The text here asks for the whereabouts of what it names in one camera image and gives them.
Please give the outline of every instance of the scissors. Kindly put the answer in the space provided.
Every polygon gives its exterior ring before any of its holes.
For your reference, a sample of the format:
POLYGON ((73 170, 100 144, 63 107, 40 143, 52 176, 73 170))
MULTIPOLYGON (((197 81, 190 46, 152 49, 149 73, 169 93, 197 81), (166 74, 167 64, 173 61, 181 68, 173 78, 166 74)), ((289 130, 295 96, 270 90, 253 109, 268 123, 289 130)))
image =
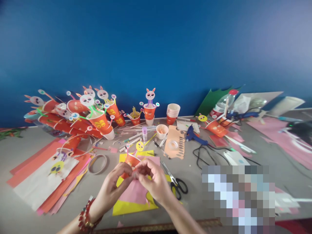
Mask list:
POLYGON ((183 194, 187 194, 189 192, 187 185, 185 184, 185 182, 179 178, 174 178, 173 175, 170 173, 168 167, 166 166, 166 164, 164 164, 162 161, 160 161, 162 163, 162 166, 164 167, 164 169, 166 170, 166 172, 168 173, 168 175, 170 176, 171 179, 171 183, 170 183, 170 187, 171 187, 171 191, 172 188, 175 188, 175 194, 176 194, 176 198, 178 200, 181 200, 182 196, 181 193, 179 191, 179 189, 181 190, 181 192, 183 194))

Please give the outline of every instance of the tape roll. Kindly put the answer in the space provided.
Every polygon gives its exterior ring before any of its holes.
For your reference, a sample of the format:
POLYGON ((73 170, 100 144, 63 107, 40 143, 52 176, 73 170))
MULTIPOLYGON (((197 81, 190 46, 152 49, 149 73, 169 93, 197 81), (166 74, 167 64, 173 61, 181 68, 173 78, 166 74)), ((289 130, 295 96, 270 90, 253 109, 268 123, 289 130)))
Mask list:
POLYGON ((88 164, 88 171, 89 171, 91 174, 93 174, 93 175, 101 174, 101 173, 105 170, 107 163, 108 163, 108 158, 107 158, 107 156, 104 155, 104 154, 98 154, 98 155, 96 155, 95 157, 93 157, 93 158, 91 159, 90 163, 88 164), (101 158, 101 157, 104 158, 104 162, 102 163, 101 169, 100 169, 98 172, 93 172, 93 171, 90 169, 90 167, 95 163, 95 161, 96 161, 98 158, 101 158))

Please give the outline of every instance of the glue stick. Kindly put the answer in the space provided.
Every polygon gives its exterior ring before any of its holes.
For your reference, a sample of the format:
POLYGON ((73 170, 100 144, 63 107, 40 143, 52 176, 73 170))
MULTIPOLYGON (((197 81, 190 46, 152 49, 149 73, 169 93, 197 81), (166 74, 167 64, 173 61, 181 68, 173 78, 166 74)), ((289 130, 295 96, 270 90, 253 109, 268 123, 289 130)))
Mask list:
POLYGON ((143 141, 146 142, 147 141, 147 128, 146 127, 142 127, 142 136, 143 136, 143 141))

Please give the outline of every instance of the plastic bottle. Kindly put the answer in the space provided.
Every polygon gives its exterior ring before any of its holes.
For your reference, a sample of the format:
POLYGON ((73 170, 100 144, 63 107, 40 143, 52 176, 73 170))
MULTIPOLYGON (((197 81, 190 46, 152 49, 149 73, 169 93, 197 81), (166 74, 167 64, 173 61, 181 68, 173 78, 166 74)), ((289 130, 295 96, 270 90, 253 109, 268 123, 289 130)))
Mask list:
POLYGON ((228 99, 227 107, 230 107, 235 100, 236 94, 238 94, 238 91, 236 89, 232 89, 232 90, 230 90, 230 92, 228 94, 226 94, 222 98, 220 98, 220 100, 217 102, 215 107, 210 111, 208 117, 210 117, 210 119, 211 118, 216 119, 220 115, 222 115, 224 113, 225 107, 227 105, 227 99, 228 99))
POLYGON ((147 141, 147 127, 142 128, 142 136, 143 136, 143 141, 147 141))

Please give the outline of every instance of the red bottle cap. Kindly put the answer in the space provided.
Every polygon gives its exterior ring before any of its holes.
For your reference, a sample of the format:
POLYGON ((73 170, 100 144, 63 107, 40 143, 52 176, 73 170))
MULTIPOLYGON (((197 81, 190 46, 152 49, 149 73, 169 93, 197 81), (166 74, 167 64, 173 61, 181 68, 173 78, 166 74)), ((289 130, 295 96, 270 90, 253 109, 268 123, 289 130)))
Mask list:
POLYGON ((229 94, 236 95, 236 94, 238 94, 238 90, 232 89, 232 90, 229 91, 229 94))

